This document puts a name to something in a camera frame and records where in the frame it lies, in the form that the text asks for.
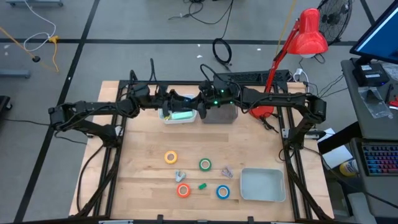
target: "fan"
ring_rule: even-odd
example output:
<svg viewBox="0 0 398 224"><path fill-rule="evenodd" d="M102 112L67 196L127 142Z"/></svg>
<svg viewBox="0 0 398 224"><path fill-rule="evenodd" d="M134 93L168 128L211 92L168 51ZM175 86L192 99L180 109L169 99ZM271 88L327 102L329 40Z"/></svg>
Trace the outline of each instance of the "fan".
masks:
<svg viewBox="0 0 398 224"><path fill-rule="evenodd" d="M325 36L328 45L340 41L352 9L352 0L323 0L319 4L318 10L321 14L319 31Z"/></svg>

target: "computer screen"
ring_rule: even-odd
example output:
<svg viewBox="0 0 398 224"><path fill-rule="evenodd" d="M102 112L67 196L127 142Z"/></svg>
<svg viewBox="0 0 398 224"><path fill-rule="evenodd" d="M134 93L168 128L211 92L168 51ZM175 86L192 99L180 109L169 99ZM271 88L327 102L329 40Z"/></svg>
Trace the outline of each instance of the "computer screen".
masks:
<svg viewBox="0 0 398 224"><path fill-rule="evenodd" d="M398 0L366 31L350 53L398 64Z"/></svg>

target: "red desk lamp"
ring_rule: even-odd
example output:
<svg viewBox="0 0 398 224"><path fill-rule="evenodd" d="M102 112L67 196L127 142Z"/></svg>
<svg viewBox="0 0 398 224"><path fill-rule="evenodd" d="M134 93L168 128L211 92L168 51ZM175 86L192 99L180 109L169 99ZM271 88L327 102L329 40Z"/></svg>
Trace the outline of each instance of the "red desk lamp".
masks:
<svg viewBox="0 0 398 224"><path fill-rule="evenodd" d="M270 92L275 72L279 63L287 53L310 55L324 53L328 50L326 39L321 33L319 33L319 20L320 13L318 9L306 9L301 13L300 19L296 20L282 50L280 50L272 62L272 67L269 71L266 83L266 89L264 90L266 93ZM250 114L257 119L261 116L268 117L273 112L273 106L259 106L250 110Z"/></svg>

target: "yellow cord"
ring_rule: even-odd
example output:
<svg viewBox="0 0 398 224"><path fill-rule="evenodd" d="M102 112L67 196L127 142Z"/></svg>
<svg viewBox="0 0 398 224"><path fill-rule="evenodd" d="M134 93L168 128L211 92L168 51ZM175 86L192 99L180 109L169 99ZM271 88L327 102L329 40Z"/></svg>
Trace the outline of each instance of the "yellow cord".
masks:
<svg viewBox="0 0 398 224"><path fill-rule="evenodd" d="M20 47L22 50L24 50L31 58L35 58L35 55L33 55L32 53L30 53L29 51L27 51L20 43L18 43L18 41L17 41L16 39L14 39L6 30L4 30L2 27L0 27L0 30L1 30L1 32L3 32L4 35L6 35L8 38L10 38L12 41L14 41L14 43L15 43L16 45L18 45L18 47ZM52 62L53 62L54 65L55 65L55 70L54 70L52 67L46 65L44 62L40 62L41 66L43 66L44 68L46 68L46 69L48 69L48 70L50 70L50 71L53 71L53 72L59 72L58 66L57 66L57 64L55 63L55 56L56 56L56 54L57 54L57 40L58 40L58 39L59 39L58 36L53 36L52 38L49 39L50 42L53 42L53 43L55 44L55 52L54 52L54 55L53 55L53 57L52 57Z"/></svg>
<svg viewBox="0 0 398 224"><path fill-rule="evenodd" d="M289 15L287 15L287 18L286 18L286 21L285 21L284 29L282 30L282 33L280 34L280 37L279 37L279 40L278 40L278 47L276 48L275 57L276 57L276 55L278 55L278 53L279 53L280 41L282 40L282 37L283 37L284 34L285 34L287 24L289 23L290 18L292 17L292 13L293 13L294 6L295 6L295 5L296 5L296 0L293 0L293 3L292 3L292 5L291 5L291 7L290 7Z"/></svg>

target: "wooden tabletop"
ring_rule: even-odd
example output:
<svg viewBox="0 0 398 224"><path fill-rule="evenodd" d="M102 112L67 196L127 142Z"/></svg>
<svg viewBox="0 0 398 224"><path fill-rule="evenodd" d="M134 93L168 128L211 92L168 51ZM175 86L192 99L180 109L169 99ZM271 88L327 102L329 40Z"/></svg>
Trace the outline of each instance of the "wooden tabletop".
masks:
<svg viewBox="0 0 398 224"><path fill-rule="evenodd" d="M303 92L305 88L302 83L289 83L288 87L291 93ZM179 94L198 93L197 86L176 85L169 86L170 89L176 89ZM117 90L118 82L103 82L98 101L114 101ZM203 124L197 117L194 123L166 125L155 110L141 110L138 117L128 119L111 218L154 220L158 214L163 214L165 220L245 221L248 216L253 216L255 221L294 221L287 171L285 164L278 159L278 152L282 149L280 134L266 131L261 122L238 111L233 124ZM297 125L301 115L296 110L293 110L293 115ZM109 124L111 116L95 116L93 121ZM268 118L267 121L279 130L276 118ZM101 144L99 138L88 140L83 164ZM318 150L314 140L306 140L305 146ZM164 154L169 150L178 154L177 162L172 165L164 161ZM98 186L104 151L89 163L84 173L81 206ZM308 191L325 213L333 217L320 157L306 150L301 151L301 155ZM198 166L199 160L205 157L212 162L209 172L201 171ZM226 165L233 169L232 179L221 175ZM240 195L239 179L245 167L281 170L285 179L285 201L244 200ZM176 194L177 169L187 174L182 181L191 188L191 195L187 198ZM207 188L198 190L202 183L207 183ZM231 191L226 200L216 196L215 189L221 184L227 185ZM304 217L302 197L297 188L296 191L300 214ZM104 213L104 207L105 203L102 203L101 213ZM75 193L70 214L76 212Z"/></svg>

